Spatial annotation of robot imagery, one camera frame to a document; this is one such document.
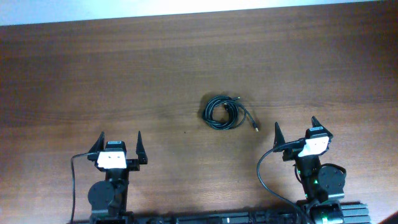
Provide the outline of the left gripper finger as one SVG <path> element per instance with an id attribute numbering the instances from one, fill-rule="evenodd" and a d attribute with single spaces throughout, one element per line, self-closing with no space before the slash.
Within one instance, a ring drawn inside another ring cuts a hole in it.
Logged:
<path id="1" fill-rule="evenodd" d="M 137 135 L 136 154 L 140 164 L 147 164 L 147 154 L 144 149 L 140 131 L 138 132 Z"/>
<path id="2" fill-rule="evenodd" d="M 104 131 L 102 131 L 99 138 L 96 140 L 91 149 L 88 151 L 89 154 L 96 154 L 104 149 L 104 136 L 105 133 Z"/>

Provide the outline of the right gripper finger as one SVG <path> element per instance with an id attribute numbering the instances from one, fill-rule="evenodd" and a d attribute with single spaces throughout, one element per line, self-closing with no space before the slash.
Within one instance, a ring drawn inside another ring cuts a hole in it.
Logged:
<path id="1" fill-rule="evenodd" d="M 317 129 L 319 129 L 319 130 L 322 130 L 324 133 L 327 134 L 327 136 L 328 136 L 330 139 L 333 138 L 333 134 L 332 134 L 329 130 L 327 130 L 327 128 L 324 127 L 324 125 L 322 125 L 322 124 L 319 122 L 319 120 L 318 120 L 315 116 L 312 116 L 312 117 L 311 117 L 311 121 L 312 121 L 312 127 L 313 127 L 313 128 L 317 128 Z"/>
<path id="2" fill-rule="evenodd" d="M 281 145 L 285 144 L 285 139 L 284 135 L 282 134 L 282 131 L 280 129 L 280 126 L 278 122 L 275 122 L 274 124 L 274 144 L 273 147 L 279 147 Z"/>

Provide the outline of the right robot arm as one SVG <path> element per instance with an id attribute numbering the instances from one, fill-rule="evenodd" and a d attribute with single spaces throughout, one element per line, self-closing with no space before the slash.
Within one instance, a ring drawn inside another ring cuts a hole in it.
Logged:
<path id="1" fill-rule="evenodd" d="M 305 136 L 287 142 L 275 123 L 274 152 L 282 152 L 282 160 L 294 161 L 295 175 L 303 187 L 305 200 L 298 201 L 306 223 L 344 223 L 340 199 L 345 196 L 346 169 L 336 164 L 322 164 L 320 156 L 329 150 L 333 138 L 316 117 Z"/>

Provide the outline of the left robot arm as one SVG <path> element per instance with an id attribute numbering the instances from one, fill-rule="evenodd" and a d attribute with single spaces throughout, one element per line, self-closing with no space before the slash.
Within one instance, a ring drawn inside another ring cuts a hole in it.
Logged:
<path id="1" fill-rule="evenodd" d="M 105 179 L 93 184 L 88 192 L 90 223 L 134 223 L 134 214 L 126 209 L 127 193 L 129 173 L 148 163 L 141 133 L 137 135 L 137 158 L 128 159 L 126 154 L 124 141 L 106 142 L 104 133 L 88 151 L 88 160 L 105 173 Z"/>

